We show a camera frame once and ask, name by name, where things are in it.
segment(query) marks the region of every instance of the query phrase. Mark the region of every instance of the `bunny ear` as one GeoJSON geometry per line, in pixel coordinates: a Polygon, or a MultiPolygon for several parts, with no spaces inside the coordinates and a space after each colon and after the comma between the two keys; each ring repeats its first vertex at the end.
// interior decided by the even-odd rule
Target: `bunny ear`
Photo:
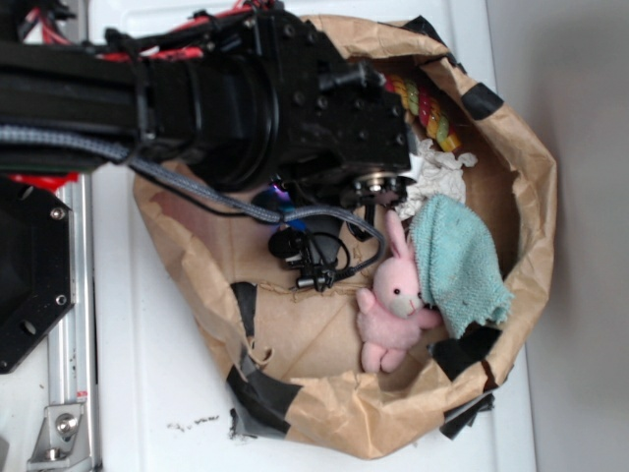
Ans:
{"type": "Polygon", "coordinates": [[[386,213],[384,216],[384,224],[390,238],[393,256],[399,259],[412,259],[413,253],[406,243],[402,220],[394,210],[390,210],[386,213]]]}

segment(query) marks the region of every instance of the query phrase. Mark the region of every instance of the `metal bracket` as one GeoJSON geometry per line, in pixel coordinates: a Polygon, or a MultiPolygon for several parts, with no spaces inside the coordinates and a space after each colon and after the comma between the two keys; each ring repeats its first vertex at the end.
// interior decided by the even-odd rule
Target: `metal bracket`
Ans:
{"type": "Polygon", "coordinates": [[[54,195],[0,182],[0,374],[8,374],[74,304],[73,213],[54,195]]]}
{"type": "Polygon", "coordinates": [[[84,405],[47,406],[27,470],[70,470],[84,461],[90,461],[84,405]]]}

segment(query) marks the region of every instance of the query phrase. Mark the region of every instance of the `gray wall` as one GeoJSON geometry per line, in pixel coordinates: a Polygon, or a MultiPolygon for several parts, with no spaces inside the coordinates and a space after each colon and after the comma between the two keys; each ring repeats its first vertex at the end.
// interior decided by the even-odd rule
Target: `gray wall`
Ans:
{"type": "Polygon", "coordinates": [[[627,470],[629,1],[487,6],[498,92],[559,164],[552,295],[527,346],[539,470],[627,470]]]}

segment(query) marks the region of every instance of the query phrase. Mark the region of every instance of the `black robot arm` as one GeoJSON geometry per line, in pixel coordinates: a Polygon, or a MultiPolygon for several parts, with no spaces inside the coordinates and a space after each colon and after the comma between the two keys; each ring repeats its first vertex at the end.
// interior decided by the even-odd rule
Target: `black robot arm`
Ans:
{"type": "MultiPolygon", "coordinates": [[[[112,29],[106,39],[0,41],[0,124],[74,132],[153,162],[180,159],[220,192],[273,180],[302,204],[404,198],[399,97],[371,64],[344,60],[325,34],[281,8],[201,13],[166,34],[112,29]]],[[[0,134],[0,172],[90,171],[103,162],[0,134]]]]}

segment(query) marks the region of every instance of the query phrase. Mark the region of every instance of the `crumpled paper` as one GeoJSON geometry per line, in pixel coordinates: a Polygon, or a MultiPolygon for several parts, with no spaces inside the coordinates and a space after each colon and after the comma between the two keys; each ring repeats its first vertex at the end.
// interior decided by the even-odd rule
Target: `crumpled paper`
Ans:
{"type": "Polygon", "coordinates": [[[417,183],[407,187],[407,201],[396,209],[402,220],[417,214],[426,200],[436,194],[465,203],[463,168],[474,167],[479,160],[471,152],[456,156],[435,150],[433,144],[430,139],[417,139],[418,155],[410,154],[412,168],[404,175],[417,183]]]}

